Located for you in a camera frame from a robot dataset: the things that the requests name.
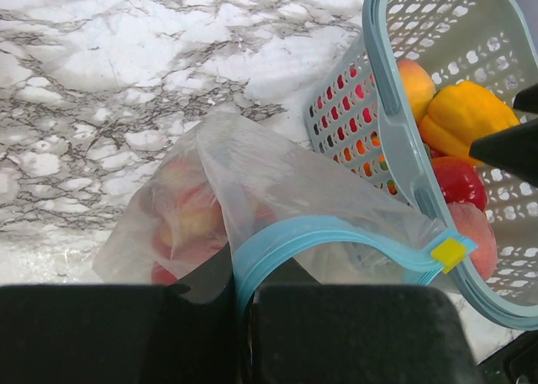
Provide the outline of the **red toy strawberries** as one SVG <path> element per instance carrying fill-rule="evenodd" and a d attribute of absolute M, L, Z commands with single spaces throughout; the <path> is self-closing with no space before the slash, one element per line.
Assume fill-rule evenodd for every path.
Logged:
<path fill-rule="evenodd" d="M 140 210 L 159 219 L 152 248 L 160 259 L 151 280 L 169 285 L 194 271 L 227 243 L 224 217 L 198 158 L 163 165 L 138 199 Z"/>

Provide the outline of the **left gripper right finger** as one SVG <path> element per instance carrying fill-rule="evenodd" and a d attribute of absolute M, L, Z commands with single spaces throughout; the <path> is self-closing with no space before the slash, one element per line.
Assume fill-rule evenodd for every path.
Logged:
<path fill-rule="evenodd" d="M 480 383 L 457 311 L 434 288 L 317 282 L 295 260 L 251 304 L 253 383 Z"/>

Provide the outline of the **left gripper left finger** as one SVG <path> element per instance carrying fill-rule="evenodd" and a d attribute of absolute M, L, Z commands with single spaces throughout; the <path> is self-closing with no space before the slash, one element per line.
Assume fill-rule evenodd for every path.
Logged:
<path fill-rule="evenodd" d="M 1 289 L 4 383 L 245 383 L 228 248 L 170 285 Z"/>

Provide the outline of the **blue plastic strip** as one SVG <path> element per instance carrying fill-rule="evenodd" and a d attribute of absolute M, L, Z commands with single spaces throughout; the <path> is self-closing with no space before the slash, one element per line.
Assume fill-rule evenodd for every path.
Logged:
<path fill-rule="evenodd" d="M 200 160 L 222 208 L 228 241 L 221 250 L 230 252 L 240 311 L 287 260 L 322 283 L 429 285 L 476 249 L 438 218 L 240 115 L 190 129 L 153 176 L 176 157 Z M 150 179 L 93 263 L 105 282 L 154 283 L 159 219 L 138 204 Z"/>

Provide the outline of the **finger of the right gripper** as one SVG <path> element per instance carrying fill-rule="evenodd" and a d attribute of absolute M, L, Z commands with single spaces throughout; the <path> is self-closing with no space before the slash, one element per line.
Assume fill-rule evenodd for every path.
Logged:
<path fill-rule="evenodd" d="M 537 186 L 537 85 L 527 87 L 514 99 L 516 115 L 525 121 L 515 127 L 475 140 L 469 155 L 491 167 L 507 171 Z"/>

